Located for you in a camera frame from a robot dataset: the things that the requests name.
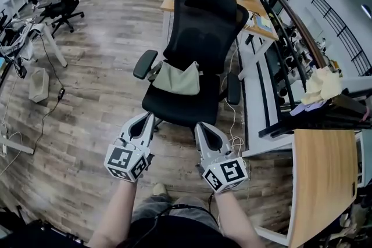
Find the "black shirt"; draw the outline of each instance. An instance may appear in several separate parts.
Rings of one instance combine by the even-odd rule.
[[[123,247],[229,247],[239,248],[233,240],[224,237],[219,231],[196,220],[179,216],[162,216],[156,228],[142,238],[153,226],[154,218],[143,218],[130,226],[128,240],[118,245]]]

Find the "chair seat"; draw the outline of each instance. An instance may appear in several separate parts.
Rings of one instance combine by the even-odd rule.
[[[219,107],[220,77],[199,77],[200,92],[197,95],[179,95],[155,88],[152,84],[142,101],[142,107],[164,121],[194,128],[203,121],[214,125]]]

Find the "wooden floor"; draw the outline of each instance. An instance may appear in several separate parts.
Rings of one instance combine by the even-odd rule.
[[[77,11],[84,11],[85,18],[71,20],[74,33],[62,26],[55,36],[68,66],[63,68],[46,46],[66,88],[65,96],[45,119],[44,136],[35,154],[21,153],[0,177],[3,203],[10,208],[20,204],[30,220],[48,220],[66,232],[90,238],[117,185],[103,166],[108,144],[128,119],[144,111],[141,101],[149,82],[134,78],[133,68],[146,50],[163,50],[161,3],[80,0]],[[22,15],[29,14],[28,6]],[[23,143],[31,147],[41,132],[41,119],[55,106],[60,89],[40,41],[35,52],[38,62],[27,67],[25,80],[17,79],[5,120],[10,131],[20,131]],[[28,99],[29,75],[37,67],[47,69],[50,77],[49,98],[39,104]],[[233,68],[238,72],[237,63]],[[1,118],[15,79],[12,71],[1,92]],[[236,110],[232,131],[244,137],[243,106]],[[216,126],[228,134],[233,118],[234,112],[221,103]],[[136,204],[151,194],[157,182],[166,184],[175,199],[194,195],[207,200],[211,190],[195,168],[200,156],[189,129],[163,123],[151,148],[155,158],[139,180]],[[0,171],[16,153],[9,149],[8,156],[0,158]],[[291,154],[265,154],[249,164],[251,181],[236,191],[237,198],[254,223],[285,229],[292,196]]]

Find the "beige bag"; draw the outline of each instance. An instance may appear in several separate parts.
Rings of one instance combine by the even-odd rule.
[[[148,73],[147,79],[154,87],[175,94],[196,95],[200,91],[196,62],[182,71],[161,61]]]

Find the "shoe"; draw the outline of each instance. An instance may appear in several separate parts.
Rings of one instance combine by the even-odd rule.
[[[158,183],[152,189],[153,195],[167,195],[167,189],[165,188],[164,184]]]

